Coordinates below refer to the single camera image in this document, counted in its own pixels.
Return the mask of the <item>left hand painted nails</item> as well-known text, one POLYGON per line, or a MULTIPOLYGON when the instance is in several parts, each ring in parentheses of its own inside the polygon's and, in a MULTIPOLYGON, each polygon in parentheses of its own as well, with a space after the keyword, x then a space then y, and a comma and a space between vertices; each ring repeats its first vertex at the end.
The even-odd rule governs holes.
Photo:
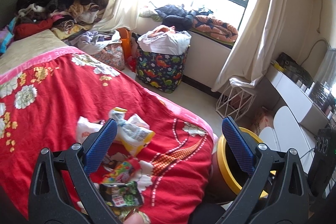
POLYGON ((137 209, 132 209, 125 217, 123 224, 144 224, 144 220, 137 209))

